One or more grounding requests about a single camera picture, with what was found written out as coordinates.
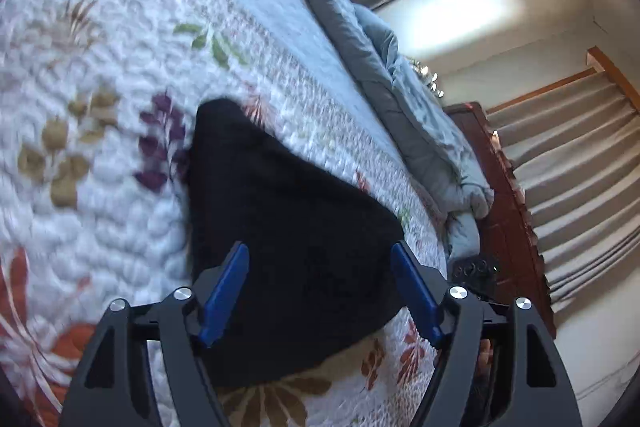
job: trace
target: black electronic device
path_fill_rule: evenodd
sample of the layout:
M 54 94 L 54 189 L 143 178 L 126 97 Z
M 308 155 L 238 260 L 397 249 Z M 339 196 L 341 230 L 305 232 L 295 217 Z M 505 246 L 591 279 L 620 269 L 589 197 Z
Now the black electronic device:
M 180 425 L 229 427 L 199 355 L 223 335 L 249 269 L 248 249 L 236 243 L 222 266 L 161 302 L 111 302 L 69 386 L 60 427 L 161 427 L 147 340 L 161 343 Z M 494 344 L 494 361 L 479 426 L 581 426 L 564 365 L 528 299 L 484 301 L 420 265 L 404 241 L 392 248 L 390 269 L 418 332 L 442 350 L 411 427 L 460 425 L 481 339 Z
M 495 299 L 497 276 L 500 271 L 497 260 L 488 253 L 457 259 L 449 264 L 450 282 L 464 286 L 481 298 Z

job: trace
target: bed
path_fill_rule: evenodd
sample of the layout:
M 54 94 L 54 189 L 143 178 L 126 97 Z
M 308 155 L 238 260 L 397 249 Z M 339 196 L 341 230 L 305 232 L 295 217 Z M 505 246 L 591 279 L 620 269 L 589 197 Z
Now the bed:
M 445 216 L 308 0 L 0 0 L 0 46 L 0 365 L 42 425 L 58 424 L 110 301 L 190 282 L 182 175 L 203 101 L 235 100 L 367 191 L 446 273 Z M 149 353 L 162 422 L 177 426 L 156 343 Z M 433 359 L 402 309 L 311 371 L 220 398 L 235 426 L 408 425 Z

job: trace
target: purple leaf print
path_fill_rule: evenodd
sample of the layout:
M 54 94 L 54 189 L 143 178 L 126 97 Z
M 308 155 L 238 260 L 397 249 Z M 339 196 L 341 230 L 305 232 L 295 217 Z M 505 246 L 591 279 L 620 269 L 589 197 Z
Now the purple leaf print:
M 150 127 L 149 134 L 138 140 L 145 160 L 143 170 L 134 176 L 143 187 L 153 192 L 159 192 L 169 181 L 175 192 L 175 181 L 184 179 L 189 164 L 183 146 L 186 137 L 186 126 L 182 123 L 184 112 L 174 107 L 166 92 L 156 94 L 151 102 L 153 112 L 140 112 L 140 120 Z
M 184 140 L 186 134 L 186 127 L 174 122 L 171 126 L 171 131 L 169 131 L 169 141 Z
M 140 113 L 140 120 L 149 125 L 160 125 L 160 120 L 151 112 L 143 111 Z
M 159 112 L 167 114 L 171 111 L 171 99 L 165 92 L 153 96 L 151 102 Z
M 174 153 L 174 157 L 172 158 L 174 165 L 176 166 L 176 171 L 178 172 L 178 176 L 184 179 L 187 174 L 187 170 L 189 167 L 189 155 L 185 149 L 178 149 Z
M 167 175 L 158 171 L 136 172 L 134 176 L 141 185 L 156 193 L 162 190 L 167 181 Z
M 178 108 L 172 108 L 171 114 L 169 115 L 175 123 L 182 123 L 182 118 L 184 117 L 184 113 Z
M 143 136 L 138 140 L 138 146 L 143 155 L 155 156 L 160 144 L 155 136 Z

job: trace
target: red leaf print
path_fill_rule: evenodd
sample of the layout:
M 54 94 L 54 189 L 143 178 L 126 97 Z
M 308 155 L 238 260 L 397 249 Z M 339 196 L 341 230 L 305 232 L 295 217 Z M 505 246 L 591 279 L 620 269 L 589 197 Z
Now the red leaf print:
M 415 346 L 407 347 L 404 350 L 404 353 L 400 355 L 400 363 L 406 363 L 406 361 L 409 360 L 409 357 L 412 356 L 414 351 L 415 351 Z
M 356 183 L 358 184 L 358 188 L 360 190 L 369 194 L 369 191 L 371 190 L 371 185 L 369 185 L 369 182 L 364 177 L 364 174 L 362 174 L 362 172 L 360 171 L 356 171 Z
M 425 356 L 424 347 L 421 345 L 424 340 L 418 335 L 413 321 L 409 321 L 409 332 L 404 336 L 404 341 L 410 346 L 400 355 L 402 367 L 398 373 L 398 384 L 408 382 L 418 373 L 420 360 Z
M 82 277 L 82 279 L 78 281 L 78 285 L 76 286 L 77 288 L 76 291 L 81 292 L 90 284 L 91 284 L 91 276 L 85 275 L 84 277 Z
M 378 372 L 374 369 L 371 373 L 371 376 L 369 377 L 369 380 L 367 380 L 367 391 L 371 391 L 373 389 L 373 385 L 376 383 L 377 379 Z
M 9 322 L 12 328 L 16 328 L 17 324 L 14 321 L 10 295 L 13 297 L 15 312 L 20 322 L 25 324 L 27 320 L 27 270 L 27 257 L 24 248 L 18 247 L 15 249 L 14 258 L 9 267 L 9 277 L 3 274 L 0 282 L 0 315 Z M 10 289 L 6 287 L 5 279 L 9 279 Z
M 401 368 L 400 368 L 400 373 L 398 374 L 398 380 L 396 381 L 396 384 L 400 384 L 400 382 L 402 382 L 402 379 L 404 378 L 404 376 L 406 375 L 407 369 L 409 369 L 409 364 L 405 363 Z
M 367 358 L 362 361 L 360 366 L 360 372 L 362 376 L 367 379 L 365 388 L 371 391 L 376 380 L 378 379 L 378 368 L 382 365 L 382 360 L 385 358 L 385 352 L 380 346 L 380 341 L 375 339 L 373 341 L 373 349 L 369 351 Z
M 79 359 L 94 331 L 92 324 L 74 324 L 58 337 L 51 352 L 66 359 Z
M 49 382 L 49 386 L 56 398 L 60 401 L 60 403 L 62 403 L 66 396 L 66 387 L 62 387 L 61 385 L 51 382 Z M 40 414 L 40 418 L 42 418 L 44 427 L 58 427 L 60 413 L 49 401 L 49 398 L 44 394 L 39 386 L 36 387 L 34 405 L 36 411 Z

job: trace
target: blue gripper pad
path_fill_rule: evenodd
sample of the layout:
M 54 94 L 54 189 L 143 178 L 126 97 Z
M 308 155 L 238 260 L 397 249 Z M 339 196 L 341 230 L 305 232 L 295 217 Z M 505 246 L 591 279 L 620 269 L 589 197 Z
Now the blue gripper pad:
M 391 248 L 391 272 L 404 303 L 409 308 L 420 335 L 431 346 L 438 347 L 444 339 L 438 320 L 438 304 L 420 275 L 420 264 L 414 254 L 406 251 L 401 243 Z
M 249 249 L 236 243 L 220 267 L 218 283 L 203 306 L 203 324 L 198 338 L 207 347 L 222 337 L 240 290 L 249 272 Z

